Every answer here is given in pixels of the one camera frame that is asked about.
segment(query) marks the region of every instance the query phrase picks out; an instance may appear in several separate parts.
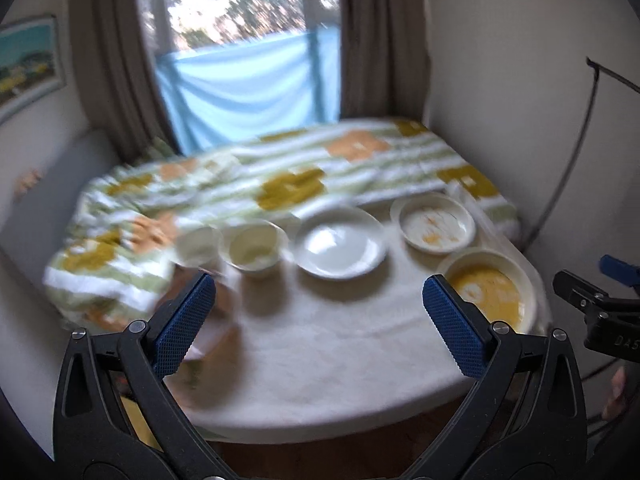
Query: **blue curtain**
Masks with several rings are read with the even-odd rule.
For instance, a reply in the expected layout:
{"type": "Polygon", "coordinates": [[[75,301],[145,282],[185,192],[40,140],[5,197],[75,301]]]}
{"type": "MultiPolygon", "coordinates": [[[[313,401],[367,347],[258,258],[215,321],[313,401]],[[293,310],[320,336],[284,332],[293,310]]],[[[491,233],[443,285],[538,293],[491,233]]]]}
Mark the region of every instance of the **blue curtain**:
{"type": "Polygon", "coordinates": [[[173,52],[157,64],[185,155],[338,119],[337,27],[173,52]]]}

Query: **white tablecloth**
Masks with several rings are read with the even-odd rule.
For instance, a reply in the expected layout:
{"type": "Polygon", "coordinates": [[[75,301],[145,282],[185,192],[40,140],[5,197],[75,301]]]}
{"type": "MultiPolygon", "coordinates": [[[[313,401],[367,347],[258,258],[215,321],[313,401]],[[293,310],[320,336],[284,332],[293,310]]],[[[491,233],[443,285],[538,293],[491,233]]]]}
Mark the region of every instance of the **white tablecloth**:
{"type": "MultiPolygon", "coordinates": [[[[469,389],[422,306],[424,280],[442,259],[409,248],[388,212],[376,216],[389,253],[367,276],[326,282],[290,261],[263,281],[225,271],[236,329],[204,361],[166,379],[204,437],[248,444],[330,438],[409,418],[469,389]]],[[[478,231],[475,245],[513,248],[482,222],[478,231]]],[[[542,282],[533,281],[546,324],[542,282]]]]}

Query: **brown curtain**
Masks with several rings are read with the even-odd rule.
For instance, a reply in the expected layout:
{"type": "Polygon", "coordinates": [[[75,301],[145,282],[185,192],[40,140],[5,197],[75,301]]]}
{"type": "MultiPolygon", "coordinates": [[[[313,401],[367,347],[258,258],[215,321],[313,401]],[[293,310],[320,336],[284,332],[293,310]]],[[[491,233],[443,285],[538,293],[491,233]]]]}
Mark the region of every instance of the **brown curtain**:
{"type": "Polygon", "coordinates": [[[142,38],[138,0],[69,0],[76,83],[89,122],[126,162],[154,137],[175,146],[142,38]]]}
{"type": "Polygon", "coordinates": [[[422,120],[430,60],[423,0],[340,0],[340,116],[422,120]]]}

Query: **window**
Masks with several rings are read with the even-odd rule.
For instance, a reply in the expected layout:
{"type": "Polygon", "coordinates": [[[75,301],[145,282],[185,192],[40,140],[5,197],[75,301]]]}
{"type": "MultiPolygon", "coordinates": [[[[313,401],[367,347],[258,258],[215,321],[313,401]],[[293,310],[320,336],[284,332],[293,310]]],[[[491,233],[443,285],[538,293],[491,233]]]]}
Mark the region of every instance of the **window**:
{"type": "Polygon", "coordinates": [[[338,0],[141,0],[185,152],[337,119],[338,0]]]}

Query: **painting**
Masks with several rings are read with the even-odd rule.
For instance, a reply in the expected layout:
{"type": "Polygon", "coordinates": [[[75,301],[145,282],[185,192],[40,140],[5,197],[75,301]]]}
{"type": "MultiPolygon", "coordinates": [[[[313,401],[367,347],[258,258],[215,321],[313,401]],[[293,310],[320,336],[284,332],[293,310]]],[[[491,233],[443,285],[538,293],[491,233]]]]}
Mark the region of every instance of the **painting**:
{"type": "Polygon", "coordinates": [[[0,27],[0,123],[64,84],[54,16],[0,27]]]}

